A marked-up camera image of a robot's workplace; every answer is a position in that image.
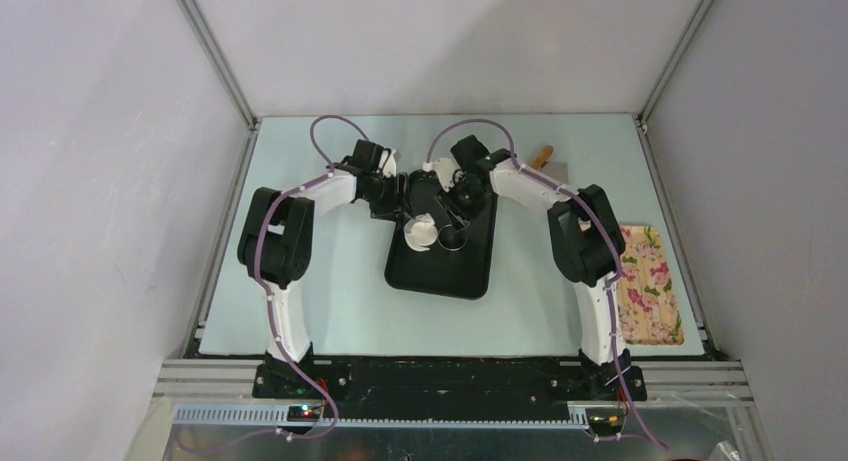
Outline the wooden dough roller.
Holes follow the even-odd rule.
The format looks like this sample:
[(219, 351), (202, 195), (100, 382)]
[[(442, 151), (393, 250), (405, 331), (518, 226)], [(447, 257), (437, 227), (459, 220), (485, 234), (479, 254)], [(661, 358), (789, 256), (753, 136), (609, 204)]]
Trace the wooden dough roller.
[(541, 170), (550, 160), (555, 148), (551, 145), (542, 146), (530, 159), (529, 166)]

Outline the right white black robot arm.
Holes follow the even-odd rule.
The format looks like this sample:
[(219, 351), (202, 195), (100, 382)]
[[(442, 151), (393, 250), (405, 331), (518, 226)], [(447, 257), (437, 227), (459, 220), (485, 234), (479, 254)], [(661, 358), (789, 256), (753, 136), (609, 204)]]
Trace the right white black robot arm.
[(554, 263), (577, 294), (580, 352), (593, 363), (581, 373), (583, 389), (596, 399), (610, 397), (622, 384), (613, 364), (625, 348), (614, 296), (625, 242), (605, 191), (597, 185), (571, 188), (514, 160), (506, 149), (488, 151), (474, 136), (457, 142), (451, 153), (427, 161), (426, 168), (436, 174), (437, 200), (457, 229), (479, 218), (495, 196), (546, 216)]

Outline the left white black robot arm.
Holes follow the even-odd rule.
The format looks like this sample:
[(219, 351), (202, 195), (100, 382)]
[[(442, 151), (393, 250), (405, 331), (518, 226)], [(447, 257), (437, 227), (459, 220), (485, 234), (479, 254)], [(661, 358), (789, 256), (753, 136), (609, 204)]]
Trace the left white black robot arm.
[(269, 303), (267, 353), (288, 361), (277, 383), (292, 397), (308, 395), (316, 384), (315, 369), (301, 361), (312, 341), (300, 283), (312, 257), (315, 221), (359, 200), (367, 203), (371, 218), (398, 221), (404, 214), (407, 179), (397, 171), (398, 158), (395, 149), (359, 140), (352, 154), (316, 178), (288, 191), (263, 187), (253, 194), (237, 257)]

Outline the white dough ball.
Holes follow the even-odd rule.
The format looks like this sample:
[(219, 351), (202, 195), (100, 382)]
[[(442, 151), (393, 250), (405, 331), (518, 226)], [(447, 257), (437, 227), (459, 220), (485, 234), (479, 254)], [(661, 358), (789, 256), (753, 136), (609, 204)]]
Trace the white dough ball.
[(439, 230), (434, 218), (425, 213), (410, 219), (403, 227), (407, 246), (415, 252), (425, 252), (438, 240)]

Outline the black baking tray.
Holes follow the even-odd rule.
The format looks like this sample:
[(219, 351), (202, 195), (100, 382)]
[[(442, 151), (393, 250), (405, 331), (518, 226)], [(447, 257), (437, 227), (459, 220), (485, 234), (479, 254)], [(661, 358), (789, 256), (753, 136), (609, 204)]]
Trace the black baking tray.
[[(438, 230), (452, 225), (451, 217), (437, 201), (442, 188), (434, 174), (414, 171), (408, 184), (407, 201), (412, 215), (429, 213)], [(464, 228), (467, 244), (456, 252), (444, 250), (438, 241), (428, 251), (411, 250), (404, 239), (404, 223), (398, 222), (384, 269), (385, 281), (398, 290), (469, 300), (481, 298), (488, 290), (497, 204), (498, 196), (493, 193), (483, 213)]]

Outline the small round metal cup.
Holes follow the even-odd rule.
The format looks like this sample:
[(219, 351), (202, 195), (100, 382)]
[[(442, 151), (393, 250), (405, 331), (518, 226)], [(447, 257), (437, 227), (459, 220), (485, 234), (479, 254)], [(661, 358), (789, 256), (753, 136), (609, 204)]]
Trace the small round metal cup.
[(439, 230), (437, 241), (444, 250), (456, 252), (466, 246), (467, 237), (464, 229), (458, 230), (452, 225), (445, 225)]

